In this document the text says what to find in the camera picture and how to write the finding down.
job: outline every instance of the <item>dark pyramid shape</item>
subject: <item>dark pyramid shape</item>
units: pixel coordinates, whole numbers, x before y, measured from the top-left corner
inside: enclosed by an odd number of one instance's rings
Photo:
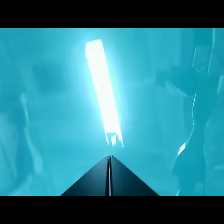
[[[114,156],[104,157],[62,196],[158,196]]]

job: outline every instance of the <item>glowing rectangular light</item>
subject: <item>glowing rectangular light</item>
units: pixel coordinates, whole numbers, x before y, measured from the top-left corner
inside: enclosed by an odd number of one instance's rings
[[[118,135],[118,139],[123,143],[102,41],[94,40],[88,42],[86,44],[85,53],[100,106],[105,134],[115,132]]]

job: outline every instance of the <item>black pointed object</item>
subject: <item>black pointed object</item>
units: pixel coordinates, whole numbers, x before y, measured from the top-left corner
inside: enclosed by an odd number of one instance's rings
[[[158,196],[158,194],[114,156],[107,156],[62,196]]]

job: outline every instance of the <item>translucent glass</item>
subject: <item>translucent glass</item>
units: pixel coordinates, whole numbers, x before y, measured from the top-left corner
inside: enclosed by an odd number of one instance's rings
[[[106,67],[94,67],[104,66],[88,45],[96,40]],[[61,195],[111,154],[158,194],[176,195],[187,97],[156,80],[191,66],[193,46],[191,28],[0,29],[0,195]],[[223,114],[205,130],[207,195],[224,195]],[[105,132],[124,147],[108,147]]]

